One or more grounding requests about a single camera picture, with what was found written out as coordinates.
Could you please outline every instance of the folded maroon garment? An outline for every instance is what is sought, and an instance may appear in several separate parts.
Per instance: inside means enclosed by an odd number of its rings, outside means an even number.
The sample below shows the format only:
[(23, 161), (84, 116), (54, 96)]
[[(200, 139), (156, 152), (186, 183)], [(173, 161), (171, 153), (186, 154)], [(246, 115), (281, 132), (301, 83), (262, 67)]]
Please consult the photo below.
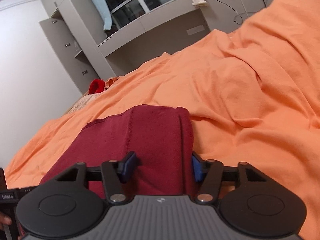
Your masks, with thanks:
[(102, 79), (95, 79), (89, 86), (89, 95), (101, 93), (104, 91), (105, 82)]
[[(194, 195), (191, 165), (193, 132), (189, 112), (181, 107), (135, 106), (122, 114), (88, 123), (41, 183), (77, 162), (87, 167), (121, 160), (135, 151), (141, 160), (124, 190), (142, 195)], [(101, 182), (89, 189), (104, 198)]]

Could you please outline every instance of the curtain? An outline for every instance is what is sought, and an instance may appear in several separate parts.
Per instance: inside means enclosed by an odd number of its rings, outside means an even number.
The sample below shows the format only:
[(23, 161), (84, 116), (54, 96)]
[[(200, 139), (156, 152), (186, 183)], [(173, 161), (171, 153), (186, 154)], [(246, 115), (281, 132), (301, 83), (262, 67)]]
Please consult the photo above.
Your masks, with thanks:
[(101, 15), (101, 18), (104, 21), (103, 30), (110, 30), (112, 25), (112, 18), (106, 0), (92, 0), (92, 2), (94, 3), (95, 7)]

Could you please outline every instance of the finger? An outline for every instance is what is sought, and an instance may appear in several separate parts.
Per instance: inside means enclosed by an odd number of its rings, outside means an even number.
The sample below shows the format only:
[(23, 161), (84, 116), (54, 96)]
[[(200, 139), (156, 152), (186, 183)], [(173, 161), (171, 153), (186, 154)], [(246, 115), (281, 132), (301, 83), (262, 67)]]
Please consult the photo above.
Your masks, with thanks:
[(0, 212), (0, 223), (5, 225), (11, 225), (12, 221), (10, 217)]

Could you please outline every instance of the human hand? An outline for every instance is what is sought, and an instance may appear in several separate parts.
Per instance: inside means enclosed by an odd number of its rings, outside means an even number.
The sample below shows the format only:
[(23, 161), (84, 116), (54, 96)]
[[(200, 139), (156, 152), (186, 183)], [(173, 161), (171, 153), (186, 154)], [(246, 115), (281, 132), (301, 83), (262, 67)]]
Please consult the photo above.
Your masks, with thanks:
[(2, 212), (0, 212), (0, 230), (4, 230), (3, 224), (11, 225), (11, 223), (12, 223), (11, 218), (8, 217), (7, 215), (3, 214)]

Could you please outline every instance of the orange blanket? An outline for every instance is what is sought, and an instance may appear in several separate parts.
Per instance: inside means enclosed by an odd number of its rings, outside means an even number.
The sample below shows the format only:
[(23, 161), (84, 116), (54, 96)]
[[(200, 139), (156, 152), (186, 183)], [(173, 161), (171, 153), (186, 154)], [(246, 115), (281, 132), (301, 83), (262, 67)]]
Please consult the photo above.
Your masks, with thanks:
[(121, 77), (85, 108), (49, 121), (6, 169), (9, 187), (37, 185), (81, 128), (139, 104), (189, 110), (194, 150), (246, 161), (299, 195), (300, 232), (320, 236), (320, 0), (275, 0), (235, 32), (214, 30)]

